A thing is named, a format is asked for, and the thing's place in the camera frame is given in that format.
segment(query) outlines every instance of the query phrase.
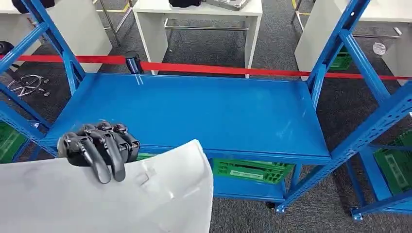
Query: green plastic crate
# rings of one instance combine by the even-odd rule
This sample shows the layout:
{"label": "green plastic crate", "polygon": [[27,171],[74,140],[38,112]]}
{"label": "green plastic crate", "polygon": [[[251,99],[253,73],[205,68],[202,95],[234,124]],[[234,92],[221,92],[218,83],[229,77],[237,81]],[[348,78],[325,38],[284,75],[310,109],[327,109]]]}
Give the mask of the green plastic crate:
{"label": "green plastic crate", "polygon": [[26,137],[4,122],[0,122],[0,164],[11,163]]}
{"label": "green plastic crate", "polygon": [[213,159],[213,174],[276,184],[292,169],[292,164]]}
{"label": "green plastic crate", "polygon": [[345,46],[342,47],[341,51],[336,56],[335,61],[330,65],[330,70],[347,70],[352,63],[352,57],[348,53]]}
{"label": "green plastic crate", "polygon": [[155,156],[155,154],[139,153],[139,155],[137,155],[136,161],[147,159],[147,158],[150,158],[152,156]]}
{"label": "green plastic crate", "polygon": [[[412,146],[412,131],[396,138],[391,146]],[[412,189],[412,153],[380,149],[374,154],[393,195]]]}

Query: white desk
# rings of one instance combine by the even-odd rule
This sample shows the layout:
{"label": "white desk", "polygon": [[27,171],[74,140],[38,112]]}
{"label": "white desk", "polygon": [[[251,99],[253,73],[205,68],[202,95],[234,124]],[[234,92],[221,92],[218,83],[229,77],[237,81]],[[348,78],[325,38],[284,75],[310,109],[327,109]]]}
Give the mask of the white desk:
{"label": "white desk", "polygon": [[[348,0],[317,0],[305,29],[295,50],[296,62],[299,70],[311,71],[327,40],[332,34],[339,18],[346,8]],[[412,1],[411,0],[372,0],[363,12],[360,21],[378,22],[412,22]],[[392,47],[403,49],[393,49],[390,47],[383,60],[388,68],[396,76],[412,76],[412,53],[405,47],[409,44],[412,47],[411,36],[406,38],[408,33],[403,33],[400,39]],[[396,65],[396,60],[403,60],[408,57],[408,62]]]}
{"label": "white desk", "polygon": [[140,37],[149,62],[162,62],[168,47],[164,27],[167,18],[244,21],[249,28],[245,43],[245,67],[252,67],[253,54],[262,18],[262,1],[249,0],[240,11],[209,5],[172,7],[168,0],[138,0],[133,7]]}
{"label": "white desk", "polygon": [[[108,55],[112,49],[109,37],[92,1],[57,0],[47,12],[75,55]],[[18,44],[32,29],[11,0],[0,0],[0,40]],[[24,54],[33,54],[36,41]],[[96,72],[102,64],[82,64],[86,72]]]}

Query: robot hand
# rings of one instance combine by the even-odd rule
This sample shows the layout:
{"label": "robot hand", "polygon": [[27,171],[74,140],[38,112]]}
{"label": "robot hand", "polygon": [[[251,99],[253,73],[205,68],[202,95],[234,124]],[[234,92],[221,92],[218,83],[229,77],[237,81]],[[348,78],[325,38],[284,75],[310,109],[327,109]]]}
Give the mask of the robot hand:
{"label": "robot hand", "polygon": [[100,183],[126,177],[124,164],[136,161],[140,143],[123,124],[112,126],[103,121],[97,126],[86,124],[78,132],[64,134],[58,141],[59,157],[67,157],[75,166],[90,166]]}

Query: yellow floor marking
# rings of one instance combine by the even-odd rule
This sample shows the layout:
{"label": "yellow floor marking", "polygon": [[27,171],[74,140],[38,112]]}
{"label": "yellow floor marking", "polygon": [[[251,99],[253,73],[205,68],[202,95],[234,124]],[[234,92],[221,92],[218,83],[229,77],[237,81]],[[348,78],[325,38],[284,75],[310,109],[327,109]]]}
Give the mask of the yellow floor marking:
{"label": "yellow floor marking", "polygon": [[127,9],[129,9],[129,7],[130,7],[130,4],[127,3],[127,4],[124,6],[123,10],[107,10],[107,12],[125,13],[125,12],[127,11]]}
{"label": "yellow floor marking", "polygon": [[[294,9],[296,9],[296,0],[292,0],[292,6],[293,6]],[[303,15],[303,16],[310,16],[310,13],[301,13],[301,12],[299,12],[299,14]]]}

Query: red rope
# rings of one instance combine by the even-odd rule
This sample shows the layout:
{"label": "red rope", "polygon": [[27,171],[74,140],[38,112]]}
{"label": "red rope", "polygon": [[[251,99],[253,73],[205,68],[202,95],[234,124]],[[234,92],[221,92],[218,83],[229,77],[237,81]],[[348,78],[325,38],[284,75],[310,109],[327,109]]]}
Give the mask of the red rope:
{"label": "red rope", "polygon": [[[80,63],[103,63],[112,65],[124,65],[126,59],[124,56],[76,56]],[[18,61],[26,62],[63,62],[58,55],[22,55]],[[172,64],[141,62],[144,70],[159,71],[177,71],[177,72],[195,72],[195,73],[214,73],[214,74],[251,74],[251,75],[275,75],[275,76],[309,76],[307,71],[279,70],[279,69],[255,69],[255,68],[235,68],[190,64]],[[362,79],[360,74],[347,73],[327,73],[326,78],[344,78],[344,79]],[[390,75],[380,75],[383,80],[412,80],[412,77],[399,77]]]}

